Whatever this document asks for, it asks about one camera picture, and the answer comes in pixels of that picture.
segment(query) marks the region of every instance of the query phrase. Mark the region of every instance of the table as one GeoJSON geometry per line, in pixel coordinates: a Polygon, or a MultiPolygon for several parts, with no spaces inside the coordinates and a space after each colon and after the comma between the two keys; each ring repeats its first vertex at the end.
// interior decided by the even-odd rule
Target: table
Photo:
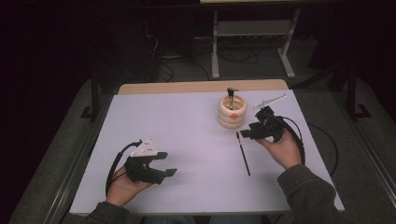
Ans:
{"type": "MultiPolygon", "coordinates": [[[[127,144],[148,137],[158,151],[169,153],[165,160],[150,166],[178,170],[175,176],[165,178],[161,185],[152,186],[125,205],[132,213],[160,216],[290,211],[276,182],[283,168],[255,141],[241,139],[249,176],[235,136],[239,130],[225,129],[217,121],[219,99],[230,86],[239,89],[236,93],[249,104],[246,123],[239,130],[257,121],[254,105],[287,94],[271,107],[298,124],[306,165],[332,183],[294,94],[283,80],[128,84],[120,88],[108,110],[70,212],[86,215],[103,201],[106,176],[116,154],[127,144]]],[[[119,166],[128,154],[124,153],[119,166]]],[[[344,209],[338,195],[335,206],[344,209]]]]}

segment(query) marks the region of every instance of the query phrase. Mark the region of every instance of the hand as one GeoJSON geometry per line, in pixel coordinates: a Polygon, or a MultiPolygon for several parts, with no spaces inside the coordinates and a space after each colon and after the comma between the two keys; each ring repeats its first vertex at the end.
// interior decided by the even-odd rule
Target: hand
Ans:
{"type": "Polygon", "coordinates": [[[256,141],[267,148],[274,160],[285,170],[302,164],[300,150],[288,130],[283,129],[282,138],[278,142],[270,142],[267,139],[257,139],[256,141]]]}
{"type": "Polygon", "coordinates": [[[111,183],[106,202],[122,207],[130,202],[137,193],[152,185],[146,182],[134,183],[125,172],[125,167],[122,166],[114,173],[113,178],[119,177],[111,183]]]}

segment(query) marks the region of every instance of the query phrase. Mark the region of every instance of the person's left hand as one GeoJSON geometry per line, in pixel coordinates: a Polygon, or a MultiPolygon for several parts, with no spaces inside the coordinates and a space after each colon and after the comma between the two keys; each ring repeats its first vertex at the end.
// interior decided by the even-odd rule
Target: person's left hand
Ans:
{"type": "Polygon", "coordinates": [[[106,202],[122,207],[130,202],[137,193],[152,185],[146,182],[133,182],[125,172],[125,167],[122,166],[114,173],[113,179],[119,177],[111,183],[106,202]]]}

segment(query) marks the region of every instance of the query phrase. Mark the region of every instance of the white board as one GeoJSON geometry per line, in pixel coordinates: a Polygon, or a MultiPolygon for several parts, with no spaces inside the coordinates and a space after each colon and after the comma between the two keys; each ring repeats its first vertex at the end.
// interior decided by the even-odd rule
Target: white board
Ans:
{"type": "MultiPolygon", "coordinates": [[[[254,115],[258,110],[253,110],[254,105],[284,93],[288,97],[273,103],[271,108],[275,115],[297,123],[303,135],[306,166],[332,184],[292,91],[236,92],[247,100],[247,119],[237,130],[225,129],[218,122],[219,99],[226,92],[116,95],[70,212],[89,214],[97,203],[104,201],[106,177],[117,153],[126,145],[147,138],[152,139],[158,151],[169,153],[165,160],[153,161],[150,167],[163,171],[177,168],[177,172],[124,206],[132,213],[208,215],[290,211],[276,182],[283,168],[264,147],[241,138],[249,176],[236,139],[236,131],[257,122],[254,115]]],[[[132,150],[124,153],[119,167],[132,150]]],[[[344,210],[338,194],[335,206],[344,210]]]]}

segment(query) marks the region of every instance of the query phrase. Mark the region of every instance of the pencil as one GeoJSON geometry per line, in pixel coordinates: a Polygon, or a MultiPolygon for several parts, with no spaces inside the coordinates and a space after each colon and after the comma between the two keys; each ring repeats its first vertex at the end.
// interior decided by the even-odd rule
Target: pencil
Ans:
{"type": "Polygon", "coordinates": [[[247,158],[245,157],[245,152],[244,152],[244,149],[242,148],[242,143],[241,143],[241,139],[239,139],[239,133],[238,132],[236,132],[236,138],[238,139],[239,147],[241,148],[242,156],[244,157],[244,162],[245,162],[245,165],[247,167],[247,174],[250,176],[250,171],[248,169],[247,158]]]}

